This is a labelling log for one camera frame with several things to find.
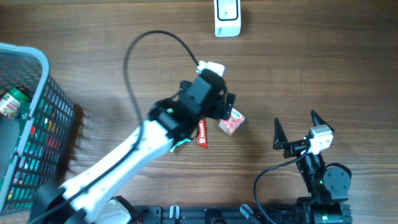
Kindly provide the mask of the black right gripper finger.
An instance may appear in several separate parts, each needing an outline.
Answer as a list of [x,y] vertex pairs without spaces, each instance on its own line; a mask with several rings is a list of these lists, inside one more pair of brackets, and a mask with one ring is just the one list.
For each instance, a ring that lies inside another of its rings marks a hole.
[[314,126],[321,126],[321,125],[327,125],[331,131],[334,131],[335,129],[332,128],[326,121],[324,121],[315,110],[311,110],[311,117],[312,117],[312,122]]
[[273,149],[275,150],[285,149],[288,143],[289,141],[284,133],[280,120],[278,118],[275,118]]

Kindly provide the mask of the red small snack box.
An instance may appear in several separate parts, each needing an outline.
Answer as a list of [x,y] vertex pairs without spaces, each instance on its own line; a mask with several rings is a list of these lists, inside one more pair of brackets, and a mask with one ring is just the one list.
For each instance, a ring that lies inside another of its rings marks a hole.
[[232,136],[236,130],[244,123],[245,117],[235,108],[231,110],[230,117],[227,120],[221,119],[219,127],[228,135]]

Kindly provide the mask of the red coffee stick sachet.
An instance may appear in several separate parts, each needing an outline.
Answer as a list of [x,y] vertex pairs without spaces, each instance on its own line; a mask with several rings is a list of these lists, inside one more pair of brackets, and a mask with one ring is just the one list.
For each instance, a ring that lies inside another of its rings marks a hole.
[[208,138],[206,131],[206,119],[202,119],[198,123],[197,143],[200,147],[208,149]]

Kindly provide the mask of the green lid spice jar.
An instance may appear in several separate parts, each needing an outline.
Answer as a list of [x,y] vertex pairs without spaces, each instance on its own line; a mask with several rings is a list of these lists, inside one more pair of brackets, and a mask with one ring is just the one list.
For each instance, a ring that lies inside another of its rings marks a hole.
[[19,116],[21,103],[30,103],[30,101],[29,96],[13,87],[1,98],[1,114],[9,119],[15,119]]

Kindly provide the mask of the teal tissue pack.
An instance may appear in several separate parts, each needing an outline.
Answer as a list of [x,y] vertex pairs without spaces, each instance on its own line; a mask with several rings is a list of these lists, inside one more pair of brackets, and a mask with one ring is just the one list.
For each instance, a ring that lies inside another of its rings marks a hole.
[[191,142],[191,141],[192,141],[191,139],[186,138],[186,139],[184,139],[184,140],[181,140],[181,141],[177,142],[176,145],[174,145],[174,146],[170,149],[170,152],[174,152],[176,147],[179,147],[179,146],[181,146],[182,144],[185,144],[186,142]]

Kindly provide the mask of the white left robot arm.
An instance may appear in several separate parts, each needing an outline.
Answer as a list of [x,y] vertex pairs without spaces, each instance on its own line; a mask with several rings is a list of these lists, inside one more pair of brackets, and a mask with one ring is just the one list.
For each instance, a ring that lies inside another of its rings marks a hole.
[[155,103],[146,120],[118,147],[60,187],[46,183],[36,193],[29,223],[128,223],[129,210],[115,193],[152,161],[190,139],[204,118],[228,119],[234,96],[221,68],[199,68],[182,82],[178,99]]

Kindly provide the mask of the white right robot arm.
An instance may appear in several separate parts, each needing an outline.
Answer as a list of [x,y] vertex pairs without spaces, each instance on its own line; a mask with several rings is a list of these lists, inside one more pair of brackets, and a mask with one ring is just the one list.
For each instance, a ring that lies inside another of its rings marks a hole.
[[352,172],[339,163],[326,164],[322,151],[333,141],[335,130],[315,111],[313,127],[303,139],[289,141],[279,119],[274,120],[273,148],[282,149],[284,158],[293,158],[308,190],[295,204],[278,207],[279,223],[352,223],[351,210],[345,204],[351,187]]

